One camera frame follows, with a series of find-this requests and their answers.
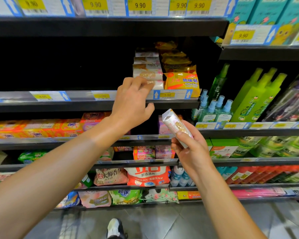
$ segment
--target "shoe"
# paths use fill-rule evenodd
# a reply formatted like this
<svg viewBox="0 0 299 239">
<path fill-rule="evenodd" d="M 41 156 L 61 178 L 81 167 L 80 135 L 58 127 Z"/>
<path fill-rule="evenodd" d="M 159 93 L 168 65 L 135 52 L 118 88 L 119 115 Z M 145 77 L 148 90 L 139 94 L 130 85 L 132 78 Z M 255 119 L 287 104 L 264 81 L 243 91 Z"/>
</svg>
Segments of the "shoe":
<svg viewBox="0 0 299 239">
<path fill-rule="evenodd" d="M 106 238 L 127 239 L 127 235 L 124 234 L 123 225 L 120 219 L 113 218 L 109 222 L 106 231 Z"/>
</svg>

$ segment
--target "blue spray cap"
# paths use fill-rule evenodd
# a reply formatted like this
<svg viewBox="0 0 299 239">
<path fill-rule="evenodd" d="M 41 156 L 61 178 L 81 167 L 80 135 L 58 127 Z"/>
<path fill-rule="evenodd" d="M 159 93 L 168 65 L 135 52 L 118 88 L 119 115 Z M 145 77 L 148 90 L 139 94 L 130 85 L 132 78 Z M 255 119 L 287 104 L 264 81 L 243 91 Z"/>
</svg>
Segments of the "blue spray cap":
<svg viewBox="0 0 299 239">
<path fill-rule="evenodd" d="M 199 97 L 199 100 L 200 101 L 203 101 L 203 99 L 204 99 L 204 96 L 206 96 L 207 95 L 207 92 L 208 92 L 208 90 L 206 90 L 206 89 L 203 89 L 203 93 L 200 95 L 200 97 Z"/>
<path fill-rule="evenodd" d="M 216 103 L 216 107 L 217 107 L 217 108 L 222 107 L 224 99 L 225 99 L 224 96 L 219 96 L 218 101 L 217 101 L 217 103 Z"/>
<path fill-rule="evenodd" d="M 208 96 L 205 95 L 204 98 L 203 98 L 203 100 L 200 102 L 200 105 L 199 105 L 199 106 L 204 107 L 204 106 L 207 105 L 207 102 L 208 102 Z"/>
<path fill-rule="evenodd" d="M 232 100 L 227 100 L 226 105 L 223 108 L 224 112 L 230 112 Z"/>
<path fill-rule="evenodd" d="M 208 112 L 214 112 L 215 111 L 215 105 L 216 105 L 216 101 L 212 101 L 208 107 Z"/>
</svg>

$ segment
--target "left hand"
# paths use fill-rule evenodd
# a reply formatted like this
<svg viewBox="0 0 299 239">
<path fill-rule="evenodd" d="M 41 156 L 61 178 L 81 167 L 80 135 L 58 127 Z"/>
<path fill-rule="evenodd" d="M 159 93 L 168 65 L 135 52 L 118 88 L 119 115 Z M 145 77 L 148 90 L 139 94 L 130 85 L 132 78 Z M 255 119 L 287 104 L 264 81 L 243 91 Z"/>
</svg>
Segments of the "left hand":
<svg viewBox="0 0 299 239">
<path fill-rule="evenodd" d="M 126 132 L 148 120 L 155 110 L 154 104 L 145 106 L 145 100 L 154 84 L 147 84 L 142 77 L 124 79 L 118 87 L 112 117 L 122 122 L 121 126 Z"/>
</svg>

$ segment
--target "hand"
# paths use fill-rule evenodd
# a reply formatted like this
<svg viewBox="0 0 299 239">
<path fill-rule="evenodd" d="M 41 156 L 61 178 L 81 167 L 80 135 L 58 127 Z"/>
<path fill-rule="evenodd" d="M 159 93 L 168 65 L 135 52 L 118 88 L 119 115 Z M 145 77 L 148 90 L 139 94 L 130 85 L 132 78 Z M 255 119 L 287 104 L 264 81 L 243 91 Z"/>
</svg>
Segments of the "hand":
<svg viewBox="0 0 299 239">
<path fill-rule="evenodd" d="M 154 104 L 149 103 L 145 107 L 145 100 L 154 84 L 147 84 L 142 77 L 124 79 L 123 84 L 118 87 L 112 117 L 121 122 L 121 127 L 126 132 L 148 120 L 155 110 Z"/>
<path fill-rule="evenodd" d="M 189 122 L 182 120 L 182 123 L 189 129 L 193 138 L 186 133 L 178 131 L 176 137 L 185 143 L 188 148 L 184 148 L 176 138 L 172 138 L 171 148 L 175 150 L 185 171 L 191 179 L 198 185 L 203 172 L 210 168 L 215 168 L 203 135 Z"/>
</svg>

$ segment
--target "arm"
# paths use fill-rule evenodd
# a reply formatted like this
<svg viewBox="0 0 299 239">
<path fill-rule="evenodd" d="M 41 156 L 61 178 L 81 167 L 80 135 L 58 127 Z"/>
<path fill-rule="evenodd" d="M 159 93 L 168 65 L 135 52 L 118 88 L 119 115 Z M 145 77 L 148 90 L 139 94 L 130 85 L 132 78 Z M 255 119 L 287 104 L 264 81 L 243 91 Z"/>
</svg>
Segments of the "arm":
<svg viewBox="0 0 299 239">
<path fill-rule="evenodd" d="M 2 181 L 0 238 L 23 238 L 80 182 L 107 148 L 150 118 L 154 104 L 145 107 L 145 99 L 152 88 L 144 78 L 125 78 L 111 116 Z"/>
<path fill-rule="evenodd" d="M 194 139 L 186 133 L 177 132 L 177 138 L 188 148 L 184 149 L 176 138 L 172 139 L 172 148 L 197 185 L 219 239 L 267 238 L 216 170 L 203 136 L 193 125 L 187 121 L 182 122 Z"/>
</svg>

